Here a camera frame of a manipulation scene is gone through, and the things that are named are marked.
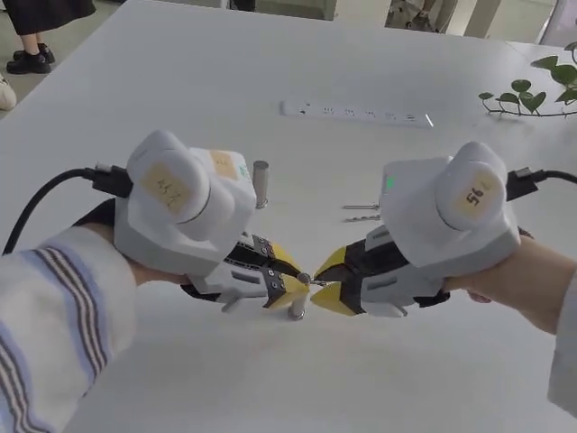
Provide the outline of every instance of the floor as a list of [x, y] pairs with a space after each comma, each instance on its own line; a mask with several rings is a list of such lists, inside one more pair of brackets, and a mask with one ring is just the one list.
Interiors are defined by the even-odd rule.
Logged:
[[[172, 3], [186, 3], [192, 5], [217, 7], [218, 0], [170, 0]], [[58, 29], [54, 32], [45, 34], [46, 42], [52, 47], [58, 61], [63, 61], [78, 45], [82, 43], [106, 18], [114, 13], [118, 4], [96, 0], [96, 13], [84, 20], [76, 21]], [[281, 5], [276, 2], [259, 1], [257, 9], [263, 14], [283, 14], [288, 16], [298, 16], [302, 18], [322, 19], [322, 11], [314, 8]], [[5, 63], [12, 58], [14, 50], [19, 49], [19, 40], [14, 33], [8, 15], [0, 13], [0, 73], [8, 80], [10, 85], [16, 91], [19, 100], [28, 95], [41, 81], [43, 76], [8, 76], [5, 74]], [[0, 111], [0, 119], [6, 115], [6, 112]]]

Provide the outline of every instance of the electrical outlet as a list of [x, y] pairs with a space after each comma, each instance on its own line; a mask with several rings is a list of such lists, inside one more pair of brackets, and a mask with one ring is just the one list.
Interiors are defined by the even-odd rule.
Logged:
[[280, 105], [283, 115], [315, 117], [334, 120], [358, 120], [377, 124], [432, 128], [433, 122], [427, 114], [397, 113], [351, 106], [325, 105], [314, 102], [283, 101]]

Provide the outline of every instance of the sleeve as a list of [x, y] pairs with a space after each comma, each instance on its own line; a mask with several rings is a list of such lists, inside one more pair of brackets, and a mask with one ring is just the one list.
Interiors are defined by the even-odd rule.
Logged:
[[557, 325], [549, 400], [577, 417], [577, 273], [565, 294]]
[[135, 289], [127, 261], [86, 228], [0, 258], [0, 431], [64, 429], [131, 344]]

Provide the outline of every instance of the hand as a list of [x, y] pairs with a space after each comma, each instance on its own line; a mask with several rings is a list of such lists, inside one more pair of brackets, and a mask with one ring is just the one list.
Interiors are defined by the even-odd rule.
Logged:
[[[104, 237], [104, 239], [110, 244], [114, 244], [114, 231], [111, 227], [95, 223], [85, 224], [82, 227], [92, 230]], [[185, 275], [173, 275], [167, 272], [155, 271], [142, 266], [126, 256], [124, 258], [128, 264], [130, 264], [130, 267], [133, 270], [134, 279], [136, 280], [136, 285], [138, 286], [150, 281], [167, 281], [175, 284], [190, 284], [190, 281]]]
[[521, 245], [509, 258], [486, 271], [451, 278], [445, 289], [466, 289], [473, 300], [494, 300], [516, 309], [534, 326], [555, 334], [576, 270], [574, 260], [521, 236]]

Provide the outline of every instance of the striped sleeve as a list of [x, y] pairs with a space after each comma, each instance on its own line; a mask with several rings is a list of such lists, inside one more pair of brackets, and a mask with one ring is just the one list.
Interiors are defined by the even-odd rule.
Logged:
[[134, 295], [126, 260], [86, 228], [0, 259], [0, 431], [64, 429], [131, 343]]

